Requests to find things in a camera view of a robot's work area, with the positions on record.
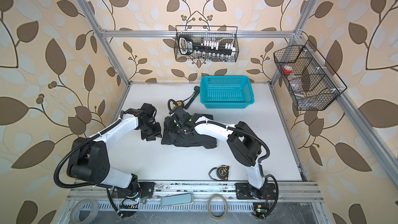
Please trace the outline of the teal plastic basket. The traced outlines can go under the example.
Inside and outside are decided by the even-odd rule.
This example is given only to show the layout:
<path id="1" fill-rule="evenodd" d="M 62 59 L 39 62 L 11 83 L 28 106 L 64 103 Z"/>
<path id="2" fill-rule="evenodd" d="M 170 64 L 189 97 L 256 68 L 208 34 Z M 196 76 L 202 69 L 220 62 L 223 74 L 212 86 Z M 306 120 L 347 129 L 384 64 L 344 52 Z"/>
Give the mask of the teal plastic basket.
<path id="1" fill-rule="evenodd" d="M 204 76 L 200 100 L 209 109 L 245 109 L 255 102 L 255 97 L 246 76 Z"/>

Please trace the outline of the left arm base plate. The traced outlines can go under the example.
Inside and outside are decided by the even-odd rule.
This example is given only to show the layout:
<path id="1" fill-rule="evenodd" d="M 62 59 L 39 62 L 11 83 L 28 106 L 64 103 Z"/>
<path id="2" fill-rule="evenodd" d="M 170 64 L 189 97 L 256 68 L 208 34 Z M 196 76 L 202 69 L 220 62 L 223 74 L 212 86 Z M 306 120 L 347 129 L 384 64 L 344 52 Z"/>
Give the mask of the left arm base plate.
<path id="1" fill-rule="evenodd" d="M 130 188 L 115 188 L 112 191 L 112 196 L 118 199 L 130 198 L 146 198 L 150 197 L 154 193 L 155 182 L 154 181 L 138 181 L 137 189 Z"/>

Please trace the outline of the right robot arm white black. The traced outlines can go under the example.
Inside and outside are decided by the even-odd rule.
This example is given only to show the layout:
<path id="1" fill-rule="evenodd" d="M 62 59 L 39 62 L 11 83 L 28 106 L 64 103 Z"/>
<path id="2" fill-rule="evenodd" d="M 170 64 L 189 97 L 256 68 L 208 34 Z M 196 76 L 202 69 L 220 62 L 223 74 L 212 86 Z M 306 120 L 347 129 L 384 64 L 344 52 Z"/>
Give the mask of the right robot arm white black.
<path id="1" fill-rule="evenodd" d="M 164 119 L 163 145 L 213 149 L 217 141 L 226 142 L 233 157 L 246 167 L 248 183 L 242 194 L 259 200 L 276 197 L 279 193 L 276 179 L 271 174 L 265 175 L 261 164 L 270 156 L 270 149 L 247 123 L 220 123 L 212 115 L 190 115 L 180 107 Z"/>

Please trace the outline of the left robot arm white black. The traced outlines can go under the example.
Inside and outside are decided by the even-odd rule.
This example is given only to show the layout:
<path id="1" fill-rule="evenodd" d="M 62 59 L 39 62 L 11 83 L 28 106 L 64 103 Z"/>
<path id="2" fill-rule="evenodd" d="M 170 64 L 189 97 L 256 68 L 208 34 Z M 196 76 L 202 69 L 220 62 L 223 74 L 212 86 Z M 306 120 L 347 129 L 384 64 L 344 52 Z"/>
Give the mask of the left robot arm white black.
<path id="1" fill-rule="evenodd" d="M 154 141 L 161 138 L 161 126 L 156 122 L 156 108 L 145 103 L 139 109 L 121 111 L 110 126 L 89 138 L 77 138 L 71 151 L 57 165 L 53 180 L 60 188 L 86 186 L 120 188 L 134 196 L 141 192 L 137 176 L 111 166 L 108 152 L 133 130 L 141 139 Z"/>

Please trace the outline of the black trousers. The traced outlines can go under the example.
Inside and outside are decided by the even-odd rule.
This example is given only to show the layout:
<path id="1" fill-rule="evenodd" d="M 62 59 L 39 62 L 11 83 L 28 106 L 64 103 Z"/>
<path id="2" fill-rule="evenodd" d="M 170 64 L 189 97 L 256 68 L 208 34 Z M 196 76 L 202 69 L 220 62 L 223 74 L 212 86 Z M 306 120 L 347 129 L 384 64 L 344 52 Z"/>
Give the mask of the black trousers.
<path id="1" fill-rule="evenodd" d="M 217 147 L 217 140 L 211 136 L 197 134 L 193 130 L 189 134 L 181 133 L 173 117 L 164 119 L 164 132 L 161 140 L 162 145 L 174 145 L 176 147 L 200 147 L 213 149 Z"/>

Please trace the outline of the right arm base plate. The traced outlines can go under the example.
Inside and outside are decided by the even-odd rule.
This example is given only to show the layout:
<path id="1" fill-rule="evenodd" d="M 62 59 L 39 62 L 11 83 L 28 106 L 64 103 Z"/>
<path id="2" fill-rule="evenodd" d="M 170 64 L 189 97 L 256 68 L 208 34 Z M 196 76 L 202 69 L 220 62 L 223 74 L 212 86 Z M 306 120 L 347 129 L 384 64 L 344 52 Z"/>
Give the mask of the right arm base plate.
<path id="1" fill-rule="evenodd" d="M 239 200 L 275 200 L 278 193 L 276 185 L 268 182 L 260 189 L 249 183 L 235 183 L 235 190 Z"/>

